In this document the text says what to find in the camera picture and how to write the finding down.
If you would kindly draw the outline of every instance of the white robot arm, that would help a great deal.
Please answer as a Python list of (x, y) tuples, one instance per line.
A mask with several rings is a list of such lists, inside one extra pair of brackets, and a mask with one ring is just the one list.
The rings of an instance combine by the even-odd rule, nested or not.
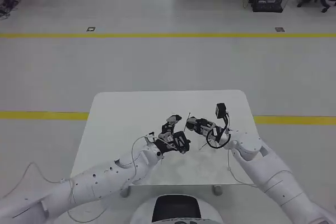
[(273, 199), (294, 224), (336, 224), (336, 216), (311, 202), (295, 180), (290, 168), (260, 138), (241, 130), (230, 130), (229, 116), (222, 104), (217, 104), (217, 118), (223, 118), (221, 128), (205, 119), (191, 117), (186, 127), (231, 150), (247, 175), (267, 196)]
[(0, 223), (40, 224), (52, 221), (70, 209), (84, 203), (100, 200), (112, 193), (124, 190), (131, 183), (138, 184), (169, 151), (185, 153), (190, 141), (183, 132), (174, 133), (178, 115), (168, 118), (162, 126), (164, 139), (145, 136), (147, 144), (140, 150), (126, 154), (118, 160), (94, 166), (69, 180), (62, 180), (46, 195), (31, 199), (22, 197), (0, 201)]

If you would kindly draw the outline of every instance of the black cable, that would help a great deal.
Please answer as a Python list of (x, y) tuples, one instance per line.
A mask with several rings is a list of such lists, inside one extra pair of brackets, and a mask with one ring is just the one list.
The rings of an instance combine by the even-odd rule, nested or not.
[[(224, 122), (225, 122), (225, 126), (224, 126), (223, 130), (218, 134), (218, 136), (217, 136), (218, 139), (220, 139), (220, 138), (222, 137), (222, 135), (224, 134), (224, 132), (225, 132), (226, 129), (229, 130), (229, 128), (228, 128), (228, 124), (229, 124), (229, 115), (226, 114), (226, 116), (223, 117), (223, 120), (224, 120)], [(211, 130), (207, 133), (207, 136), (206, 136), (207, 144), (208, 144), (210, 147), (215, 148), (215, 149), (219, 149), (219, 148), (222, 148), (222, 147), (224, 147), (225, 145), (227, 145), (227, 144), (229, 143), (230, 138), (231, 138), (231, 135), (230, 135), (230, 134), (229, 134), (229, 136), (228, 136), (228, 140), (227, 140), (225, 143), (221, 144), (220, 146), (216, 147), (216, 146), (211, 145), (210, 142), (209, 142), (209, 136), (210, 136), (210, 134), (212, 133), (212, 131), (213, 131), (213, 129), (211, 129)]]

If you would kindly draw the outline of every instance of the yellow floor line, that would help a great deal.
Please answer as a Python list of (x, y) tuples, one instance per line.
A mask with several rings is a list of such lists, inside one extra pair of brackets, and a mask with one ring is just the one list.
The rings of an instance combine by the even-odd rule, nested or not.
[(87, 120), (84, 112), (0, 111), (0, 119)]
[(336, 33), (1, 33), (0, 38), (336, 38)]
[[(0, 119), (87, 120), (86, 112), (0, 111)], [(254, 116), (256, 124), (336, 125), (336, 116)]]

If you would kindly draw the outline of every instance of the table caster wheel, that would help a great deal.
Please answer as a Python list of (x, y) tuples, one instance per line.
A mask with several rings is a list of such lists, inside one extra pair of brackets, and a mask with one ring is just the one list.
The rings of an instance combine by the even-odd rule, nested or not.
[(122, 198), (127, 198), (130, 195), (130, 186), (121, 190), (119, 194), (121, 195)]
[(223, 189), (220, 185), (213, 185), (212, 190), (215, 196), (220, 196), (223, 194)]

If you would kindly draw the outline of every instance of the gray floor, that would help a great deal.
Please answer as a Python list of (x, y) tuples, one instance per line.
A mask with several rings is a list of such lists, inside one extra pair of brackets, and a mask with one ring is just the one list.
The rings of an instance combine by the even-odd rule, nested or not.
[[(336, 7), (252, 13), (236, 0), (30, 0), (0, 21), (0, 32), (336, 32)], [(103, 91), (243, 90), (254, 115), (336, 116), (336, 39), (162, 38), (0, 39), (0, 110), (89, 111)], [(69, 177), (85, 122), (0, 120), (0, 195), (36, 161), (47, 178)], [(336, 126), (259, 125), (261, 137), (295, 172), (316, 202), (336, 205)], [(47, 186), (32, 169), (18, 192)], [(196, 195), (226, 223), (289, 223), (248, 186), (135, 187), (113, 196), (97, 223), (128, 223), (161, 193)], [(83, 214), (78, 208), (76, 216)], [(84, 213), (90, 219), (100, 211)], [(69, 223), (62, 216), (56, 223)]]

